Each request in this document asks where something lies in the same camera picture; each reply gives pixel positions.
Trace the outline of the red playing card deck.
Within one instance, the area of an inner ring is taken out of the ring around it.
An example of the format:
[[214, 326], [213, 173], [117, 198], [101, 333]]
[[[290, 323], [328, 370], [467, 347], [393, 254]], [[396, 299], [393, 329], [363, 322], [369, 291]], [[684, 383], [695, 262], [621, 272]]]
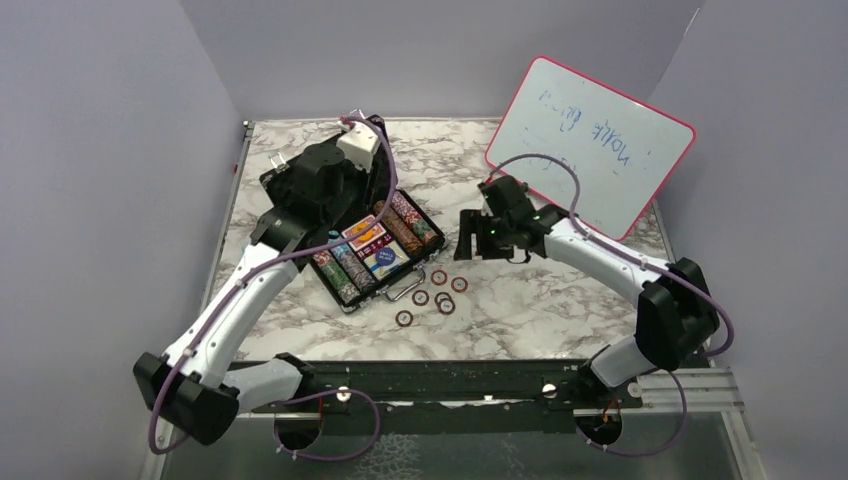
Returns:
[[369, 244], [379, 240], [387, 233], [384, 225], [377, 222], [373, 215], [368, 215], [342, 231], [342, 237], [347, 240], [353, 251], [360, 251]]

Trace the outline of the blue playing card deck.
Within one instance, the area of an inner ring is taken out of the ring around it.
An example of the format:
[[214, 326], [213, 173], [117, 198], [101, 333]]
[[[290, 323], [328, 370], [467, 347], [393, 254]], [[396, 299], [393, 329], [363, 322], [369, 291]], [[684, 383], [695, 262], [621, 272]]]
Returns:
[[363, 260], [366, 268], [377, 280], [386, 278], [409, 261], [409, 255], [396, 241], [377, 248]]

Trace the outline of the orange dealer button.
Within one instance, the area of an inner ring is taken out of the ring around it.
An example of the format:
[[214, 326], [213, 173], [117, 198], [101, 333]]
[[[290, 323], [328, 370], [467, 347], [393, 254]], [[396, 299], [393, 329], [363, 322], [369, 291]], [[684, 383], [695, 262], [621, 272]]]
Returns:
[[357, 239], [362, 239], [363, 241], [370, 240], [373, 235], [377, 232], [374, 227], [368, 228], [368, 222], [360, 222], [353, 229], [353, 234]]

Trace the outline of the blue dealer button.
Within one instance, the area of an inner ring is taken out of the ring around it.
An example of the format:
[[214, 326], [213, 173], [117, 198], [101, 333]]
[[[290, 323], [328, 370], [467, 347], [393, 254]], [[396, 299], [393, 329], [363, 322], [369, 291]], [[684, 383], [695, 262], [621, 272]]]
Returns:
[[385, 247], [375, 254], [375, 261], [377, 265], [388, 267], [395, 263], [397, 259], [397, 254], [390, 247]]

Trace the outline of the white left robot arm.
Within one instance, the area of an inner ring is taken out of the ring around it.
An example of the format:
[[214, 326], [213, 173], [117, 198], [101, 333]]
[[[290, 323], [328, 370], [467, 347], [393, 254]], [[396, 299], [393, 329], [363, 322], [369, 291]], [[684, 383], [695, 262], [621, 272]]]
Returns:
[[240, 413], [276, 400], [298, 411], [313, 401], [315, 386], [294, 357], [239, 371], [230, 365], [270, 302], [313, 254], [331, 247], [329, 231], [354, 201], [345, 184], [358, 173], [339, 147], [320, 143], [274, 174], [282, 187], [278, 201], [260, 217], [222, 290], [163, 354], [145, 353], [136, 361], [133, 374], [151, 410], [148, 442], [153, 453], [173, 449], [157, 440], [161, 419], [210, 445]]

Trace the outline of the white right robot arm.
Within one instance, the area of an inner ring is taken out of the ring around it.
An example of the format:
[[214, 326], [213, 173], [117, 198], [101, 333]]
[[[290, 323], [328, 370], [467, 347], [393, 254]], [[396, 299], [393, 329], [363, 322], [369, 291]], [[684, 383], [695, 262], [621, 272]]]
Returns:
[[478, 188], [484, 204], [461, 211], [455, 260], [512, 261], [522, 250], [582, 271], [636, 308], [634, 333], [579, 368], [577, 393], [585, 404], [600, 407], [634, 377], [678, 369], [718, 330], [719, 315], [697, 263], [642, 255], [596, 234], [559, 206], [535, 208], [511, 176]]

